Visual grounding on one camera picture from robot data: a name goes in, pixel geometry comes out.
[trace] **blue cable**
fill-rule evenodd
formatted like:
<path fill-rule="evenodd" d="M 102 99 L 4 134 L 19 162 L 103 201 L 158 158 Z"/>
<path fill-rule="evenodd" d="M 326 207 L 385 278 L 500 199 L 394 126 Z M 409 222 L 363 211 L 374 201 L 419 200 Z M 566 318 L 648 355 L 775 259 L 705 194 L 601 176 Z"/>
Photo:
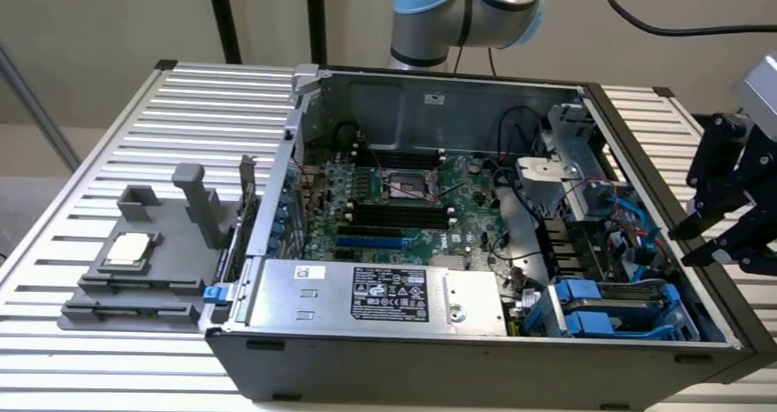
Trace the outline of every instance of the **blue cable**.
<path fill-rule="evenodd" d="M 637 216 L 640 216 L 641 227 L 648 228 L 648 214 L 645 214 L 645 211 L 642 209 L 640 209 L 632 202 L 624 200 L 622 198 L 616 198 L 614 196 L 610 196 L 608 200 L 613 203 L 617 203 L 618 206 L 621 206 L 622 208 L 634 212 Z"/>

